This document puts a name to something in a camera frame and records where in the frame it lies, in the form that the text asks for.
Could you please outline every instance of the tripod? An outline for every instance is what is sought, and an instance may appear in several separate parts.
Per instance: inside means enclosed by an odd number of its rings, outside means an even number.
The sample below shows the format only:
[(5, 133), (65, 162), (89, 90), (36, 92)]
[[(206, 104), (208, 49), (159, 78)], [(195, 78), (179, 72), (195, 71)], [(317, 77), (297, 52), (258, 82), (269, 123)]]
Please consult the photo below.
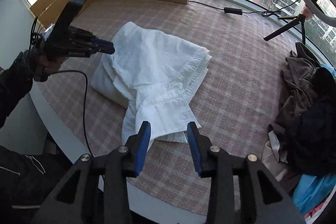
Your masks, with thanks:
[(290, 28), (299, 25), (301, 23), (301, 32), (302, 32), (302, 43), (306, 44), (306, 35), (305, 35), (305, 20), (306, 16), (303, 14), (298, 14), (297, 16), (284, 16), (279, 17), (279, 19), (292, 19), (291, 22), (287, 23), (285, 26), (282, 26), (280, 29), (274, 31), (273, 33), (269, 34), (268, 36), (264, 37), (265, 41), (269, 41), (270, 39), (282, 34), (285, 31), (288, 31)]

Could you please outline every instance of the beige fabric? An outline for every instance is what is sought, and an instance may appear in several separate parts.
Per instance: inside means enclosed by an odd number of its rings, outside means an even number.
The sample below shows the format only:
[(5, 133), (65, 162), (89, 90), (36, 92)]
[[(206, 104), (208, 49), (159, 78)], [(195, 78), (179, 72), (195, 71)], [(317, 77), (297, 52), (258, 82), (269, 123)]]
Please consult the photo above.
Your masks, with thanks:
[[(224, 0), (197, 1), (220, 8), (237, 7)], [(267, 125), (278, 113), (280, 65), (288, 52), (295, 49), (294, 37), (286, 32), (264, 41), (263, 37), (279, 26), (258, 14), (239, 16), (196, 3), (183, 5), (155, 0), (95, 1), (73, 25), (112, 40), (128, 21), (176, 35), (210, 50), (213, 58), (209, 72), (190, 103), (202, 125), (200, 132), (230, 154), (245, 157), (253, 153), (261, 158), (268, 140)], [(70, 58), (62, 69), (82, 70), (90, 81), (99, 61), (100, 54), (88, 59)], [(85, 143), (83, 75), (53, 75), (39, 86), (64, 123)], [(95, 155), (109, 153), (121, 145), (125, 111), (88, 88), (85, 122)], [(210, 179), (198, 177), (188, 144), (155, 141), (140, 177), (129, 181), (174, 206), (207, 213)], [(235, 195), (238, 193), (236, 183)]]
[(278, 162), (268, 141), (265, 144), (264, 151), (262, 152), (261, 162), (267, 167), (277, 181), (282, 180), (284, 175), (287, 174), (287, 165), (283, 162)]

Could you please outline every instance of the jacket zipper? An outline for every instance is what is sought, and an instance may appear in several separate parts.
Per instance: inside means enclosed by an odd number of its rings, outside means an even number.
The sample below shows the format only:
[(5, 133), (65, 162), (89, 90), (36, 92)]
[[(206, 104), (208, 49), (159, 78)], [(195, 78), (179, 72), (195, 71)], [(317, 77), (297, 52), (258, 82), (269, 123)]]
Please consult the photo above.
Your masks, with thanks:
[[(44, 170), (42, 164), (37, 159), (35, 159), (34, 156), (27, 156), (27, 155), (25, 155), (25, 156), (31, 160), (31, 162), (38, 169), (38, 171), (40, 171), (43, 175), (45, 174), (45, 170)], [(43, 171), (34, 163), (33, 160), (35, 160), (42, 167)]]
[(23, 205), (12, 205), (13, 209), (39, 209), (41, 205), (28, 205), (28, 206), (23, 206)]
[(6, 170), (6, 171), (8, 171), (8, 172), (11, 172), (11, 173), (13, 173), (13, 174), (20, 175), (20, 173), (19, 173), (19, 172), (14, 172), (14, 171), (12, 171), (12, 170), (9, 170), (9, 169), (7, 169), (7, 168), (4, 168), (4, 167), (2, 167), (2, 166), (0, 166), (0, 169)]

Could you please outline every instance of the blue gripper pad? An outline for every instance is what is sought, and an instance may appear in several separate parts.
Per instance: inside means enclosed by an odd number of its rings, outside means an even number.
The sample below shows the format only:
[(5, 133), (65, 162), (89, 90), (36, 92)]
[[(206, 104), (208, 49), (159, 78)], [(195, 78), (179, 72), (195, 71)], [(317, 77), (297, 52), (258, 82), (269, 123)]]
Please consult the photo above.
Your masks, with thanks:
[(134, 172), (138, 176), (143, 169), (143, 165), (145, 163), (145, 158), (147, 154), (147, 149), (149, 145), (149, 141), (151, 138), (151, 124), (147, 122), (146, 128), (143, 132), (138, 151), (135, 155), (135, 168)]
[(190, 147), (191, 156), (194, 162), (195, 171), (200, 176), (202, 173), (201, 153), (198, 150), (197, 142), (196, 142), (194, 132), (191, 128), (190, 123), (188, 123), (188, 126), (187, 126), (187, 137), (188, 137), (188, 143)]

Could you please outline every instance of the metal screw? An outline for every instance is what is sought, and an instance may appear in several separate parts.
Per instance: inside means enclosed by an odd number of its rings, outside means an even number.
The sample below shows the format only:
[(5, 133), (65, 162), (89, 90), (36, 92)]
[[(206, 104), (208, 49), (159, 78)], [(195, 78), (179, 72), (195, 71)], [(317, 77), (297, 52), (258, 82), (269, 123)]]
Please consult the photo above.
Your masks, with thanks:
[(84, 154), (81, 156), (81, 161), (88, 161), (90, 159), (90, 155), (89, 154)]
[(254, 155), (254, 154), (249, 154), (247, 156), (247, 158), (248, 158), (249, 161), (257, 161), (257, 159), (258, 159), (257, 156)]
[(219, 152), (220, 151), (220, 148), (217, 146), (217, 145), (211, 145), (210, 146), (210, 150), (212, 152)]
[(127, 146), (124, 146), (124, 145), (122, 145), (122, 146), (120, 146), (120, 147), (118, 148), (118, 151), (119, 151), (120, 153), (126, 153), (127, 150), (128, 150)]

